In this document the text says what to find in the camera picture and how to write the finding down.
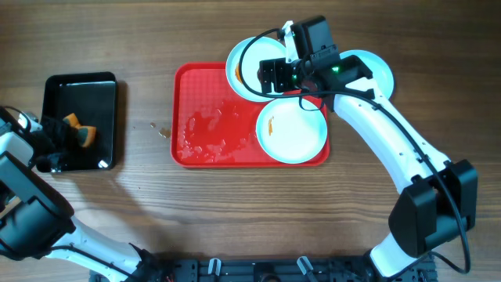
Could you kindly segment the orange green sponge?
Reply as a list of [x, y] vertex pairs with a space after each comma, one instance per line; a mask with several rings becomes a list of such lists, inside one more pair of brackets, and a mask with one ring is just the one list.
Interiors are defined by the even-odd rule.
[[81, 125], [75, 113], [67, 115], [63, 121], [76, 129], [77, 143], [82, 148], [89, 148], [96, 139], [97, 129], [94, 126]]

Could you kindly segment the light blue plate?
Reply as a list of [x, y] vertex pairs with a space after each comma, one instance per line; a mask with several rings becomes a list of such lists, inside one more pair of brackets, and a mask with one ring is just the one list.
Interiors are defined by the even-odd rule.
[[316, 157], [326, 145], [327, 121], [320, 104], [308, 99], [274, 99], [257, 117], [259, 145], [272, 159], [296, 165]]
[[[247, 38], [238, 43], [230, 52], [226, 64], [225, 74], [231, 89], [240, 97], [251, 102], [264, 103], [272, 98], [257, 96], [246, 89], [243, 83], [237, 77], [238, 64], [243, 49], [253, 39]], [[257, 40], [245, 53], [243, 58], [243, 78], [245, 82], [256, 91], [261, 91], [261, 83], [258, 80], [259, 63], [262, 60], [283, 58], [286, 54], [286, 48], [277, 40], [263, 37]]]
[[344, 51], [340, 54], [341, 59], [349, 56], [357, 56], [373, 72], [380, 91], [390, 99], [395, 90], [395, 80], [389, 65], [377, 54], [361, 49]]

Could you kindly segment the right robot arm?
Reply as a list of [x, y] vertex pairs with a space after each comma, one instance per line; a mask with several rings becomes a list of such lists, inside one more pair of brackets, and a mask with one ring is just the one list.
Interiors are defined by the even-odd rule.
[[367, 143], [392, 178], [399, 198], [388, 218], [390, 233], [368, 254], [375, 276], [393, 280], [436, 247], [459, 238], [464, 266], [471, 269], [466, 232], [475, 224], [478, 174], [467, 160], [453, 163], [430, 145], [389, 101], [395, 83], [378, 55], [341, 53], [321, 68], [303, 73], [301, 61], [261, 60], [258, 77], [265, 93], [298, 90], [319, 97]]

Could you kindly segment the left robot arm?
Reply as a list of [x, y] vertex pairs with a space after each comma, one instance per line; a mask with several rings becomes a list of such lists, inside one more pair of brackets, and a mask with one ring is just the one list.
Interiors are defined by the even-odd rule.
[[91, 281], [160, 281], [162, 271], [152, 254], [86, 226], [32, 170], [90, 146], [95, 128], [80, 125], [74, 114], [37, 123], [11, 111], [1, 108], [1, 255], [73, 262], [89, 269]]

